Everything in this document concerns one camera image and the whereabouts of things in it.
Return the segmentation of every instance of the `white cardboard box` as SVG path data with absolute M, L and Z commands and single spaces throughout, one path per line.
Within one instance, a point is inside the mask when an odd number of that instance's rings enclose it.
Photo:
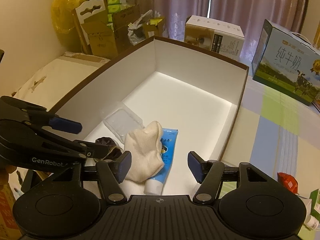
M 146 126 L 156 120 L 178 129 L 163 195 L 192 195 L 198 186 L 187 164 L 195 151 L 220 160 L 239 110 L 248 66 L 183 42 L 151 37 L 100 67 L 61 99 L 51 112 L 83 125 L 80 134 L 53 131 L 70 140 L 94 142 L 114 136 L 101 110 L 122 101 Z M 129 197 L 144 185 L 125 180 Z
M 186 22 L 184 41 L 239 60 L 244 34 L 238 25 L 192 15 Z

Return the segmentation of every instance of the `red object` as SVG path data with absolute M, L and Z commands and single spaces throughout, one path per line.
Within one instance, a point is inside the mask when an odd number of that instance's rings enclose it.
M 278 182 L 292 193 L 298 193 L 298 182 L 290 174 L 278 172 Z

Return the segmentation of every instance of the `clear plastic container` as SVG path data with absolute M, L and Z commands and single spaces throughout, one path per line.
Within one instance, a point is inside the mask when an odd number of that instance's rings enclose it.
M 124 144 L 125 136 L 135 129 L 143 129 L 142 119 L 124 103 L 116 102 L 109 111 L 101 112 L 103 123 Z

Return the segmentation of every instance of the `open box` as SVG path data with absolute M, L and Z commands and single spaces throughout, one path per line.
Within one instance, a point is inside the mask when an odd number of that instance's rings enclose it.
M 85 19 L 81 26 L 88 35 L 92 54 L 112 59 L 131 47 L 128 24 L 135 22 L 139 17 L 139 6 L 134 5 L 112 15 L 113 30 L 107 26 L 107 10 Z
M 106 105 L 122 101 L 145 126 L 156 120 L 164 128 L 179 130 L 162 194 L 191 195 L 197 183 L 188 168 L 188 152 L 204 160 L 221 159 L 247 75 L 248 66 L 223 55 L 151 37 L 100 67 L 50 110 L 81 122 L 80 134 L 53 132 L 70 140 L 116 139 L 100 113 Z M 126 195 L 143 193 L 143 185 L 130 181 L 120 186 Z

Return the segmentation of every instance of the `white towel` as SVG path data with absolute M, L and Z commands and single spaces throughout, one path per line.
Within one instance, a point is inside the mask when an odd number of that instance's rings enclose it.
M 143 182 L 163 168 L 160 142 L 162 133 L 162 127 L 157 121 L 151 122 L 144 129 L 128 132 L 124 140 L 124 150 L 131 152 L 132 163 L 126 179 Z

